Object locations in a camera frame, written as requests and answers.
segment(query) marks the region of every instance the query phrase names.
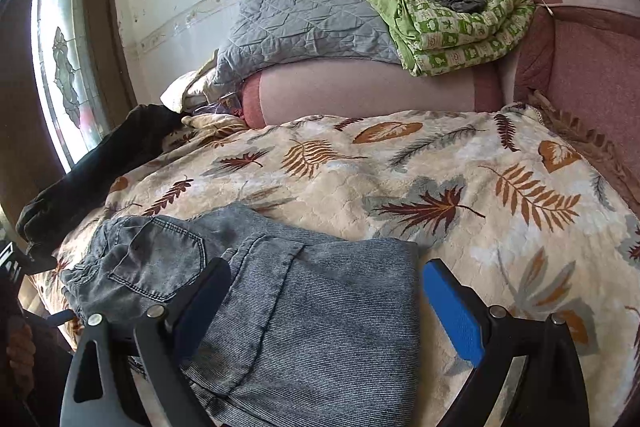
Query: leaf-patterned blanket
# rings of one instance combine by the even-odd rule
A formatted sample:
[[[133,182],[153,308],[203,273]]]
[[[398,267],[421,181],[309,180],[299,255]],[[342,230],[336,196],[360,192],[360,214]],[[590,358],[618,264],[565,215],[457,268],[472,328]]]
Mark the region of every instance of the leaf-patterned blanket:
[[[614,424],[638,391],[640,223],[619,195],[530,107],[407,111],[366,120],[312,116],[247,130],[231,116],[186,118],[167,152],[118,178],[103,208],[67,236],[58,270],[37,275],[51,312],[60,269],[98,224],[127,214],[188,219],[232,201],[349,240],[416,241],[487,304],[567,321],[593,426]],[[469,374],[424,298],[415,424],[434,426]],[[487,425],[513,394],[514,364]]]
[[[504,57],[524,37],[533,0],[487,0],[458,13],[434,0],[368,0],[389,26],[402,66],[413,76],[442,74]]]

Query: brown fringe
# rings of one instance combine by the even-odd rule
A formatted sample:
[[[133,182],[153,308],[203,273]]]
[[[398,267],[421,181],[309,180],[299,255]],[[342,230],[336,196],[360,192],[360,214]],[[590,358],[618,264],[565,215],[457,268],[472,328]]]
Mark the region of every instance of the brown fringe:
[[[640,182],[620,159],[615,144],[595,129],[586,129],[577,116],[556,109],[538,90],[529,93],[529,104],[540,110],[546,126],[574,147],[640,216]]]

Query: person's hand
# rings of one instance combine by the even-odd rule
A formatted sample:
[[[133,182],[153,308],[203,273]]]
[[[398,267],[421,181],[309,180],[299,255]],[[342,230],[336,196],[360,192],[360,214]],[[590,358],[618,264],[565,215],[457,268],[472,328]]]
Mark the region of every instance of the person's hand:
[[[14,380],[20,389],[22,397],[29,395],[34,388],[33,355],[36,346],[33,344],[31,328],[21,317],[9,319],[9,339],[6,353],[9,365],[14,372]]]

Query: beige blanket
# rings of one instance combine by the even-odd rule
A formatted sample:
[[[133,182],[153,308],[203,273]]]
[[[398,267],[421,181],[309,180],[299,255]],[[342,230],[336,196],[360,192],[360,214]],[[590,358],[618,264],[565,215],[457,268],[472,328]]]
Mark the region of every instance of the beige blanket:
[[[562,315],[580,354],[593,426],[613,425],[638,387],[640,223],[532,108],[313,116],[263,130],[230,116],[184,122],[166,140],[169,152],[118,178],[105,206],[67,236],[58,269],[34,277],[50,311],[68,305],[57,275],[82,259],[103,220],[187,219],[243,201],[349,240],[416,241],[422,261],[441,257],[487,304],[519,317]],[[431,427],[470,368],[424,298],[420,305],[415,424]],[[512,366],[502,397],[513,394],[520,367]],[[501,400],[487,425],[499,425],[503,414]]]

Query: jeans back pocket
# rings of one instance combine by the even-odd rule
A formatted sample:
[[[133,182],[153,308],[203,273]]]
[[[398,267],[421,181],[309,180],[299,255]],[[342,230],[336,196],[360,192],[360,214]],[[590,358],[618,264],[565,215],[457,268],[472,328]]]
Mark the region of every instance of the jeans back pocket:
[[[199,235],[153,217],[138,230],[108,277],[140,295],[165,302],[193,282],[206,264],[204,240]]]

